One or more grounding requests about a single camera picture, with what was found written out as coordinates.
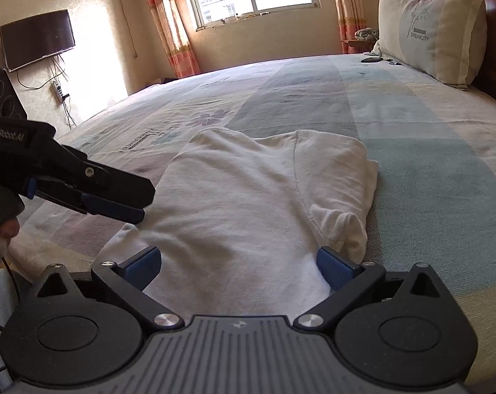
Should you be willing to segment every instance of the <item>pillowcase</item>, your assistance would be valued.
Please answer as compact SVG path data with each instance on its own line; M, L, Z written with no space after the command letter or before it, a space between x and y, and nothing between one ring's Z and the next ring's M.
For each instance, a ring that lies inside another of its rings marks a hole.
M485 0L379 0L379 50L468 89L487 47Z

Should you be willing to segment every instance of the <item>screw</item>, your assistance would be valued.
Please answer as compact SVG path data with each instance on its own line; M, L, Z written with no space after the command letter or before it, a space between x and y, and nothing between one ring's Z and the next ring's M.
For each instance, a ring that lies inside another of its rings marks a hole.
M157 315L153 321L157 326L173 327L178 325L181 319L175 314L165 313Z
M317 314L303 314L297 322L304 327L319 327L324 323L324 320Z

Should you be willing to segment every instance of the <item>curtain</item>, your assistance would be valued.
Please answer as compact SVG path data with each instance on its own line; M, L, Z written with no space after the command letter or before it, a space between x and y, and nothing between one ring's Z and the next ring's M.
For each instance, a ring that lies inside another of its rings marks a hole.
M177 78L200 74L199 64L177 10L175 0L147 0L157 32Z
M336 0L336 5L341 40L355 40L355 33L367 27L367 21L364 18L363 1ZM363 51L359 47L349 47L346 43L342 43L342 45L344 54L362 53Z

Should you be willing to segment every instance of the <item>plaid bedspread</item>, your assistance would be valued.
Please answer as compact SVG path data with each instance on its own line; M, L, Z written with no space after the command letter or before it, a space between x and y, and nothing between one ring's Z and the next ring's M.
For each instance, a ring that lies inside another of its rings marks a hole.
M496 391L496 102L360 55L264 62L153 86L61 138L90 159L149 177L200 129L254 138L314 129L361 140L379 162L366 260L430 263L474 326L469 375ZM27 202L11 257L29 277L56 261L86 270L122 223Z

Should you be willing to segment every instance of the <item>tv screen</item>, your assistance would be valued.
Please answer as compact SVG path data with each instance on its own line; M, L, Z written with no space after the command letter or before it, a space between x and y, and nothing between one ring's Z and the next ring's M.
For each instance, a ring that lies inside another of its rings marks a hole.
M0 27L8 72L75 47L67 10L37 14Z

